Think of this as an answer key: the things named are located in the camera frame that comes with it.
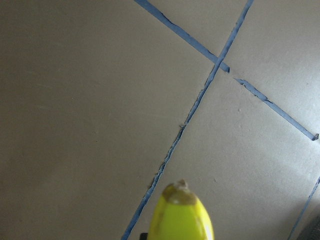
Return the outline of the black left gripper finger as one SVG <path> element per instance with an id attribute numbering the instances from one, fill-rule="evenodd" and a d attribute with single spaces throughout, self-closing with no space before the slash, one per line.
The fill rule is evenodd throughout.
<path id="1" fill-rule="evenodd" d="M 139 236 L 139 240 L 148 240 L 148 233 L 142 232 Z"/>

